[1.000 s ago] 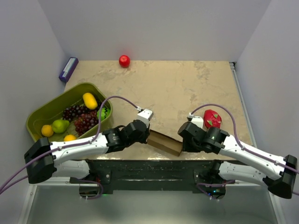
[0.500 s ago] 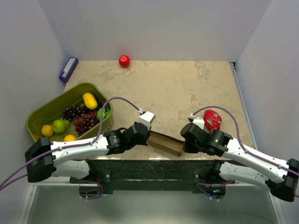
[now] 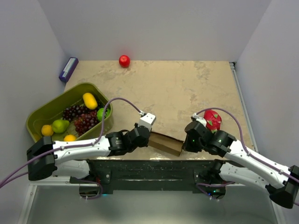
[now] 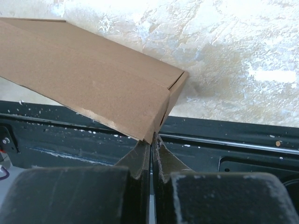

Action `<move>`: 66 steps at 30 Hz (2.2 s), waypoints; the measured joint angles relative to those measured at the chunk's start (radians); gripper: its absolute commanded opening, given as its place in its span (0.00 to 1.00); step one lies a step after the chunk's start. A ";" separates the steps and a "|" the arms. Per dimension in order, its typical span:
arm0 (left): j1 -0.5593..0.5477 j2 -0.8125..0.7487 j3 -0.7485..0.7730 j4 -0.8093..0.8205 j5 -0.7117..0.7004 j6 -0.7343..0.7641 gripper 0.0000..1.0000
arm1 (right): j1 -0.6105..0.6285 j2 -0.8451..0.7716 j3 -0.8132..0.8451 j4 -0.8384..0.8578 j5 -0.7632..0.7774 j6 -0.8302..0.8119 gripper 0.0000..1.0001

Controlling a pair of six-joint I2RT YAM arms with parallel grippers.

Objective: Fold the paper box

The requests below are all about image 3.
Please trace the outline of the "brown cardboard box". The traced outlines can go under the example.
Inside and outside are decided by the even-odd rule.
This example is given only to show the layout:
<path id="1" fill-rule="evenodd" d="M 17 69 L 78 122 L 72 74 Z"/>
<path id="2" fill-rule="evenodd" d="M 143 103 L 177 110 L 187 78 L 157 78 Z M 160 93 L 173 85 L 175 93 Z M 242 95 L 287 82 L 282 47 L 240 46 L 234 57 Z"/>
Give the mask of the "brown cardboard box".
<path id="1" fill-rule="evenodd" d="M 151 132 L 148 145 L 174 156 L 180 156 L 183 141 L 160 133 Z"/>

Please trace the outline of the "olive green plastic bin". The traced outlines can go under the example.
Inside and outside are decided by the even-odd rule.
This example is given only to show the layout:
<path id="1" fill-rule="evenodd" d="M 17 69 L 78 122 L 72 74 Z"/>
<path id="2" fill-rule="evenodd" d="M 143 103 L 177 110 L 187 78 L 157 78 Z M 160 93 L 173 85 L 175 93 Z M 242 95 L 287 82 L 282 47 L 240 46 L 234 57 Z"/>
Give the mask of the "olive green plastic bin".
<path id="1" fill-rule="evenodd" d="M 51 125 L 55 120 L 63 118 L 63 111 L 70 106 L 84 104 L 83 94 L 91 93 L 93 96 L 101 102 L 106 104 L 108 98 L 92 83 L 80 83 L 58 97 L 54 98 L 50 102 L 41 106 L 33 111 L 27 118 L 26 127 L 34 142 L 39 141 L 42 135 L 42 126 Z M 79 136 L 75 131 L 74 122 L 71 122 L 66 131 L 62 134 L 53 134 L 53 140 L 63 141 L 64 137 L 68 134 L 75 135 L 78 140 L 86 140 L 99 137 L 101 131 L 101 123 L 98 123 L 92 129 Z"/>

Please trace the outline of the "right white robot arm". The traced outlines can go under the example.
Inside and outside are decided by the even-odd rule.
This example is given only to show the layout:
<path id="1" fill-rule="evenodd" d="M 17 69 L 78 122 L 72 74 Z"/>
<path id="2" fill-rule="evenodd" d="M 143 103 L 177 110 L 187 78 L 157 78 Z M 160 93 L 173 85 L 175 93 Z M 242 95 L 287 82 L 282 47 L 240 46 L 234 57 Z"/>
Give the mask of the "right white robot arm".
<path id="1" fill-rule="evenodd" d="M 271 161 L 225 131 L 211 132 L 198 120 L 189 123 L 185 133 L 183 150 L 193 153 L 204 150 L 222 157 L 200 173 L 206 181 L 204 186 L 215 188 L 220 181 L 239 183 L 267 192 L 269 198 L 281 207 L 291 209 L 296 205 L 298 166 L 288 167 Z"/>

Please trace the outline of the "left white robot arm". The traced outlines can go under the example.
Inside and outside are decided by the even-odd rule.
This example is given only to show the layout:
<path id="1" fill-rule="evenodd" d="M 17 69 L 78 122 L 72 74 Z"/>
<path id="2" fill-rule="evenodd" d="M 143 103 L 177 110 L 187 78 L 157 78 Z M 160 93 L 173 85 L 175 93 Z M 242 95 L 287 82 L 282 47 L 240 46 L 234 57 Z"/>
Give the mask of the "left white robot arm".
<path id="1" fill-rule="evenodd" d="M 27 150 L 28 179 L 39 181 L 50 177 L 62 163 L 90 157 L 120 156 L 138 147 L 147 147 L 152 130 L 151 124 L 136 123 L 127 133 L 112 132 L 100 139 L 79 141 L 53 141 L 42 137 Z"/>

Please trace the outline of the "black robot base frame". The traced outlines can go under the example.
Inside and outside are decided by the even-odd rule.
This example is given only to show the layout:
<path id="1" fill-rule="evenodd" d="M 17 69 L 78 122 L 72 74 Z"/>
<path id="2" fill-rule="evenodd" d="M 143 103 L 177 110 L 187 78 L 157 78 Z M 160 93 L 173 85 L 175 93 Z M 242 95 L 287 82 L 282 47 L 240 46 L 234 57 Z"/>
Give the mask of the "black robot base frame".
<path id="1" fill-rule="evenodd" d="M 117 190 L 141 191 L 205 191 L 216 199 L 226 193 L 225 181 L 216 175 L 208 177 L 216 169 L 213 160 L 183 161 L 143 161 L 143 160 L 88 160 L 90 168 L 87 177 L 70 178 L 71 184 L 81 184 L 81 196 L 94 196 L 98 186 L 103 187 L 103 194 L 112 194 Z M 86 184 L 95 182 L 96 186 Z"/>

